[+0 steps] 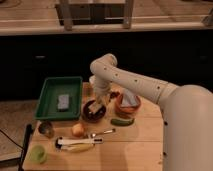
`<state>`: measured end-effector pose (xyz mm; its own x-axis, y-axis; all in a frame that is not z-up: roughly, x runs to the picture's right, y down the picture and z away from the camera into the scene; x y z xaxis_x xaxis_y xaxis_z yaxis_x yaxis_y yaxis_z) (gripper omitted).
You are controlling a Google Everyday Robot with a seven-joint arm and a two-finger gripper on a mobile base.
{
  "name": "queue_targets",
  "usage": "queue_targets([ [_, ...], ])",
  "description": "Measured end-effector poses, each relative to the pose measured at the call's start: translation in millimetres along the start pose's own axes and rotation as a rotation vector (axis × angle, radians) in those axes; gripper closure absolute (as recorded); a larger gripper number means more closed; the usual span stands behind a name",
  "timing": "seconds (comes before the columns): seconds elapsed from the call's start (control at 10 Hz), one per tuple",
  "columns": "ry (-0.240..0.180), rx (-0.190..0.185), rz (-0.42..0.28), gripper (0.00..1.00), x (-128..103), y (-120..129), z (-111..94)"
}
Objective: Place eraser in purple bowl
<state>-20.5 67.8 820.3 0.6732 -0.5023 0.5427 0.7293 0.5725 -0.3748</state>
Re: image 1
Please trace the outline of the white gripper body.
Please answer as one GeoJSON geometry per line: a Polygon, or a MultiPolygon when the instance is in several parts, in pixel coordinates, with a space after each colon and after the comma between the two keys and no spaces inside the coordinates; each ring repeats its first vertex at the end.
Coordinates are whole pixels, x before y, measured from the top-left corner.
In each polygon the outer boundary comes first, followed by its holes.
{"type": "Polygon", "coordinates": [[[109,81],[103,80],[99,77],[91,79],[91,85],[95,93],[95,99],[99,104],[107,106],[110,101],[111,85],[109,81]]]}

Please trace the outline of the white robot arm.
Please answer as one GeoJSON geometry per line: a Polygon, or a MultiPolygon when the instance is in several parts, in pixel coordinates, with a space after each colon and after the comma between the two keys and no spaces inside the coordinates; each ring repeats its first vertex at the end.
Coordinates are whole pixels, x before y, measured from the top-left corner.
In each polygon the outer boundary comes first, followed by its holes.
{"type": "Polygon", "coordinates": [[[213,171],[213,92],[125,71],[108,53],[90,64],[94,92],[103,97],[112,82],[157,104],[163,118],[162,171],[213,171]]]}

